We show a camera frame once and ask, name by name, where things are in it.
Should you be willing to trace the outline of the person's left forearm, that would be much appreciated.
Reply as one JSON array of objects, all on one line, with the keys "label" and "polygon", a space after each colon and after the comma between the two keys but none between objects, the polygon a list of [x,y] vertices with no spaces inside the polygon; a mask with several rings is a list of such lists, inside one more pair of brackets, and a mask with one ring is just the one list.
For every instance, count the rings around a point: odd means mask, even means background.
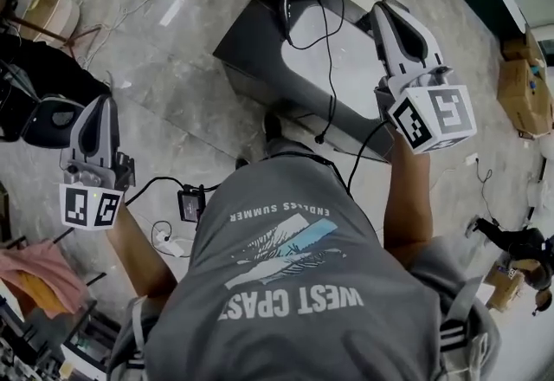
[{"label": "person's left forearm", "polygon": [[137,296],[167,301],[177,280],[124,203],[106,236]]}]

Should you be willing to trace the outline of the large cardboard box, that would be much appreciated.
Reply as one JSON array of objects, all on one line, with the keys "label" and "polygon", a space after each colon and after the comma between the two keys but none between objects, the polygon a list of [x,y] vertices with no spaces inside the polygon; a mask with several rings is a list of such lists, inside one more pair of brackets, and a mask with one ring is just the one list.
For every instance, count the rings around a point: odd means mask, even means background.
[{"label": "large cardboard box", "polygon": [[550,90],[526,60],[500,63],[497,100],[518,131],[539,137],[552,130]]}]

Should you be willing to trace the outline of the white power strip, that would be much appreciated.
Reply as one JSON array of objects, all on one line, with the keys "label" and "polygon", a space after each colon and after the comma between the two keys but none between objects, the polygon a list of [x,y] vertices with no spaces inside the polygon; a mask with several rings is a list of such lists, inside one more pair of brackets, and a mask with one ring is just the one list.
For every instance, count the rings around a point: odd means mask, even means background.
[{"label": "white power strip", "polygon": [[185,257],[184,249],[177,243],[177,240],[172,239],[171,234],[163,230],[156,234],[154,246],[162,255],[171,255],[176,258]]}]

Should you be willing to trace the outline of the dark vanity cabinet with sink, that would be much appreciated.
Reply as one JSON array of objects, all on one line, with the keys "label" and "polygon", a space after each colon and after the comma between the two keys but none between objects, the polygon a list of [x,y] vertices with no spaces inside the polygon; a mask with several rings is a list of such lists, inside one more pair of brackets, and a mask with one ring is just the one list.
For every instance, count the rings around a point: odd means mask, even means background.
[{"label": "dark vanity cabinet with sink", "polygon": [[372,34],[355,22],[368,10],[352,0],[293,0],[291,38],[282,35],[279,0],[250,0],[214,51],[234,91],[339,152],[390,158],[393,139],[378,129],[374,92],[384,77]]}]

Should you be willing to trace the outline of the person's grey printed shirt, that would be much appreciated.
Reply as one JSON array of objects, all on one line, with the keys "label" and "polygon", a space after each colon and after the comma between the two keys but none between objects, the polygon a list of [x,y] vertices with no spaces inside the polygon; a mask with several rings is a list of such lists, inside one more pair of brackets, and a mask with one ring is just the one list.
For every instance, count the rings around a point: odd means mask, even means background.
[{"label": "person's grey printed shirt", "polygon": [[167,301],[130,304],[107,378],[485,381],[500,337],[477,288],[440,237],[398,260],[337,173],[282,136],[215,191]]}]

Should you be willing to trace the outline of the brown wooden stand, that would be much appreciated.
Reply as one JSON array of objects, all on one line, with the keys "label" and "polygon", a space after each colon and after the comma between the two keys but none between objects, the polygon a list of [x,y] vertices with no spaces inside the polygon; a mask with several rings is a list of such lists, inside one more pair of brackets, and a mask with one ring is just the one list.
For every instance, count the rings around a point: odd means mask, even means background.
[{"label": "brown wooden stand", "polygon": [[101,30],[101,26],[96,25],[91,29],[83,30],[80,33],[77,33],[76,27],[74,33],[68,39],[65,39],[58,36],[56,33],[51,33],[46,29],[23,20],[22,17],[16,15],[16,12],[6,3],[6,1],[3,1],[3,5],[0,7],[0,17],[4,18],[8,23],[15,24],[17,29],[23,32],[24,39],[29,39],[32,42],[45,42],[53,48],[66,49],[74,59],[76,58],[74,54],[74,46],[77,41]]}]

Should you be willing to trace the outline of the black power adapter on floor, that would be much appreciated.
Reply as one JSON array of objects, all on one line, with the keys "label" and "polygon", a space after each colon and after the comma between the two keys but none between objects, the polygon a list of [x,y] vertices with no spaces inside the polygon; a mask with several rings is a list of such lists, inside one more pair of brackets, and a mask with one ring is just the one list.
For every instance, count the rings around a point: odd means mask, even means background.
[{"label": "black power adapter on floor", "polygon": [[206,207],[204,187],[185,185],[177,192],[177,203],[183,222],[198,223]]}]

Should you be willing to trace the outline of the small cardboard box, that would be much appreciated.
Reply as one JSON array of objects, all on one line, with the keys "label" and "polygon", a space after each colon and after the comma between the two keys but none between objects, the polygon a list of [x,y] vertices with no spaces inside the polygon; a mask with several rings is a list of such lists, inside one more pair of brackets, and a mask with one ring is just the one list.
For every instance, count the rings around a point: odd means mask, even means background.
[{"label": "small cardboard box", "polygon": [[524,275],[518,269],[507,268],[495,262],[483,282],[493,287],[486,306],[502,313],[519,292],[524,283]]}]

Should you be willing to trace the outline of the pink cloth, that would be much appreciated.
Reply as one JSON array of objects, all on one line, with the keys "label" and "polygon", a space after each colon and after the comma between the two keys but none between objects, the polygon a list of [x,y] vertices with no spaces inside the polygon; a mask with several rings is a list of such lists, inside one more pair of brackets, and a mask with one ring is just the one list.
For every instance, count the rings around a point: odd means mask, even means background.
[{"label": "pink cloth", "polygon": [[57,294],[67,313],[78,313],[88,297],[86,284],[51,241],[31,244],[23,249],[0,249],[0,280],[25,294],[20,288],[18,272],[27,272],[44,280]]}]

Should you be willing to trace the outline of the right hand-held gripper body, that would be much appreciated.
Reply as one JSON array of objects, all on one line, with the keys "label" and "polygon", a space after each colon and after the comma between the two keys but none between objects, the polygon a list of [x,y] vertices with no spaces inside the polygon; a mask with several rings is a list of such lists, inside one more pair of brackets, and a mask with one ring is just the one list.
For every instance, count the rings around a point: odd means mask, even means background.
[{"label": "right hand-held gripper body", "polygon": [[467,86],[450,84],[452,73],[440,65],[417,76],[383,77],[375,89],[380,114],[414,154],[446,149],[477,133]]}]

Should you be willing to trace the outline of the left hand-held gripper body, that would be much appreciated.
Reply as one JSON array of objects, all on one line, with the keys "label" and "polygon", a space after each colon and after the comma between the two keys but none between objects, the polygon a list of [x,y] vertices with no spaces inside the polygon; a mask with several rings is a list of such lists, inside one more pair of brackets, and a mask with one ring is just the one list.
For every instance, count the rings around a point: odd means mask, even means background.
[{"label": "left hand-held gripper body", "polygon": [[134,185],[134,159],[122,152],[111,168],[70,159],[59,187],[62,223],[88,231],[112,228],[125,192]]}]

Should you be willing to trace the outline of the person's right forearm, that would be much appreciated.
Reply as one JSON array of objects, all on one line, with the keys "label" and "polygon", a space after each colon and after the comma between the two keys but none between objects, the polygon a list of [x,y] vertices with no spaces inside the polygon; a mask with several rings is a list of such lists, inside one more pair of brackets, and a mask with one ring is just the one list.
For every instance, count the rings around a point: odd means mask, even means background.
[{"label": "person's right forearm", "polygon": [[398,132],[394,140],[383,240],[388,252],[407,261],[433,237],[430,156],[414,154]]}]

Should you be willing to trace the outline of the yellow cloth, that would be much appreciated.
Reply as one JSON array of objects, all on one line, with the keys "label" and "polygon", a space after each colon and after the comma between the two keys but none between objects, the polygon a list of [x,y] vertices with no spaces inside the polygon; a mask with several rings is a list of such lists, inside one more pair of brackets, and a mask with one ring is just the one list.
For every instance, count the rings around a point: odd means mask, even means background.
[{"label": "yellow cloth", "polygon": [[20,288],[48,317],[54,318],[68,310],[61,303],[57,294],[41,278],[27,272],[18,272],[17,278]]}]

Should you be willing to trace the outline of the person's black right shoe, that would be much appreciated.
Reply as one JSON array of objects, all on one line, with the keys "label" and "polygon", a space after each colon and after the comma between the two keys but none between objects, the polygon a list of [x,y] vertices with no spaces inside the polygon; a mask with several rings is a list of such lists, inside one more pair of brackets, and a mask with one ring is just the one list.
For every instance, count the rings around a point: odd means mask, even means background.
[{"label": "person's black right shoe", "polygon": [[262,121],[262,131],[267,143],[282,137],[282,126],[280,119],[273,113],[265,113]]}]

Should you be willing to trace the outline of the beige drum lampshade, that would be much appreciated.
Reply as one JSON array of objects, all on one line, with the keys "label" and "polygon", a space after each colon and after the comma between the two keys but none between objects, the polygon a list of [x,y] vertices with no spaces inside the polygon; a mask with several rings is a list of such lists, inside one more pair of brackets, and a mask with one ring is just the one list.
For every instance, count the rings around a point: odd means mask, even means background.
[{"label": "beige drum lampshade", "polygon": [[68,39],[77,27],[80,14],[74,0],[31,0],[23,20]]}]

